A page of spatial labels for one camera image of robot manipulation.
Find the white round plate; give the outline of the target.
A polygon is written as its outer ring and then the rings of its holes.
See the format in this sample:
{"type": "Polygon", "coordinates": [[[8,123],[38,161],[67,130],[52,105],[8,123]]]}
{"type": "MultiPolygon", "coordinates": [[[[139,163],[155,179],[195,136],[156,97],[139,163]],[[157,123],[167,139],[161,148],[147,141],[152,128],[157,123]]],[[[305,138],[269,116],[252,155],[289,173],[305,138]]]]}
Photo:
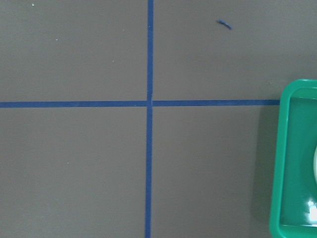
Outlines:
{"type": "Polygon", "coordinates": [[[314,157],[313,157],[313,172],[315,183],[317,184],[317,147],[315,148],[314,157]]]}

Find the green plastic tray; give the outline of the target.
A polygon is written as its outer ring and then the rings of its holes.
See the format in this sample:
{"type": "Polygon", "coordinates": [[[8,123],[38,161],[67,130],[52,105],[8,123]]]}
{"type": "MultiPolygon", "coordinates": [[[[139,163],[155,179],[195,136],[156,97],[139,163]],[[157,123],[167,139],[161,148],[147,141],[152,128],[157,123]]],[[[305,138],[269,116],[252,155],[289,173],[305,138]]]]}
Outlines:
{"type": "Polygon", "coordinates": [[[280,98],[269,230],[274,238],[317,236],[317,82],[299,79],[280,98]]]}

